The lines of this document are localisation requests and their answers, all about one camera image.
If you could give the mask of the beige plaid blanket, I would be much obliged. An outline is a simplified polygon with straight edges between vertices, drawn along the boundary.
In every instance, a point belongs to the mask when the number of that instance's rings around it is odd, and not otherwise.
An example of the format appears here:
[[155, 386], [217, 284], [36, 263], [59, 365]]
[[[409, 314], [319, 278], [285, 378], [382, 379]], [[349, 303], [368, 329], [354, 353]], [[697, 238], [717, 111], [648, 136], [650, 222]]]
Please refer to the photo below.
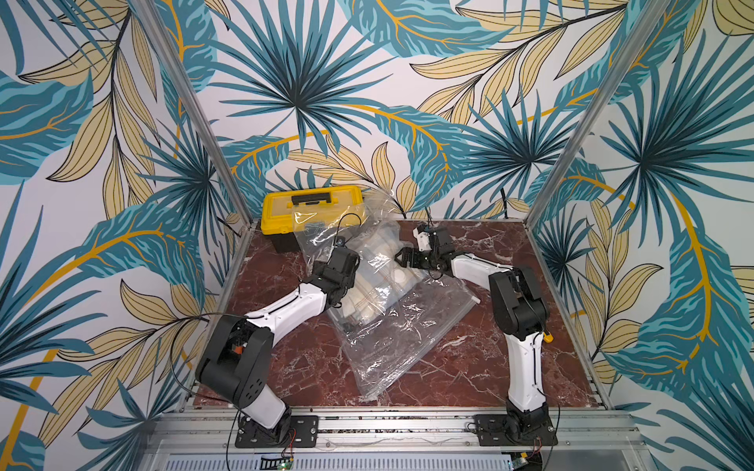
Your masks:
[[334, 313], [347, 330], [360, 328], [386, 314], [388, 309], [408, 294], [427, 275], [412, 268], [402, 268], [394, 256], [406, 245], [400, 239], [401, 227], [382, 222], [355, 238], [349, 245], [361, 257], [355, 286]]

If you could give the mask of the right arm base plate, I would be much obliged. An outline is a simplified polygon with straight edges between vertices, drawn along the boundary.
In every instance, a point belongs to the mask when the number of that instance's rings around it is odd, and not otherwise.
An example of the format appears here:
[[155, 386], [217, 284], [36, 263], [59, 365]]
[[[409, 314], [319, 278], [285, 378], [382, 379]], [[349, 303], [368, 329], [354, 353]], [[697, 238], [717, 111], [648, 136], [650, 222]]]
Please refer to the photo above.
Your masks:
[[478, 414], [472, 424], [481, 447], [539, 447], [558, 443], [556, 427], [547, 415]]

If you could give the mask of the clear plastic vacuum bag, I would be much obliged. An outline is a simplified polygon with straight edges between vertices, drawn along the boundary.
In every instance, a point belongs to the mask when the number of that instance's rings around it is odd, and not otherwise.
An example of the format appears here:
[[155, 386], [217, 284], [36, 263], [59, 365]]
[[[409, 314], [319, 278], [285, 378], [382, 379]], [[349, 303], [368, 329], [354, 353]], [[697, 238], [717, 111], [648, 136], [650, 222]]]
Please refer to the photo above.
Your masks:
[[361, 203], [305, 203], [293, 209], [293, 229], [307, 266], [325, 262], [336, 246], [361, 264], [339, 306], [328, 310], [364, 400], [377, 400], [477, 306], [459, 280], [401, 267], [399, 210], [383, 194]]

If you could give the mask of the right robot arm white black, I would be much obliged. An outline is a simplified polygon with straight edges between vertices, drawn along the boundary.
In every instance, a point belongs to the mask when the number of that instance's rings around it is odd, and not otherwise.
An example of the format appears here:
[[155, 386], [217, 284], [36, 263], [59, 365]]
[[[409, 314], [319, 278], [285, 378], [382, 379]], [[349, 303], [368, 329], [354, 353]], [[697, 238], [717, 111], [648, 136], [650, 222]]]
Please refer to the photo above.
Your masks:
[[488, 290], [493, 318], [506, 338], [510, 386], [504, 414], [477, 415], [474, 429], [482, 445], [552, 444], [552, 425], [542, 382], [542, 343], [552, 341], [542, 288], [528, 267], [514, 267], [457, 250], [447, 229], [422, 224], [416, 246], [394, 256], [404, 268], [450, 276]]

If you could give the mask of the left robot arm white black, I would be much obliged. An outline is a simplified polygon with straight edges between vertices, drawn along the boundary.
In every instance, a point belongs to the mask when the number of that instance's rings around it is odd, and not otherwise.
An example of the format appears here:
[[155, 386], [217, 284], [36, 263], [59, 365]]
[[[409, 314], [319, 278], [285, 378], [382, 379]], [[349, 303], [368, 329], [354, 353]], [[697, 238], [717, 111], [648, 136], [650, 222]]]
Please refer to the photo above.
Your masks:
[[224, 314], [217, 321], [196, 367], [196, 380], [239, 411], [245, 433], [255, 432], [274, 445], [288, 437], [290, 406], [267, 385], [273, 347], [308, 319], [339, 306], [355, 286], [360, 264], [357, 252], [337, 246], [283, 298], [243, 316]]

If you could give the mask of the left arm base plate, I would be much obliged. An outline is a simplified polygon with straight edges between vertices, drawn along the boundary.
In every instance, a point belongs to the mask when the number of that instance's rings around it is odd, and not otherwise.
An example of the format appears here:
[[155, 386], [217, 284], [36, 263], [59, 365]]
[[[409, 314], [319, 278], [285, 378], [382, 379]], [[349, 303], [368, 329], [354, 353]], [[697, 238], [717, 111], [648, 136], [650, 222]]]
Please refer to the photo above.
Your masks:
[[316, 415], [284, 416], [273, 429], [266, 429], [251, 418], [238, 420], [238, 433], [234, 446], [237, 449], [277, 449], [293, 447], [313, 449], [319, 432], [319, 417]]

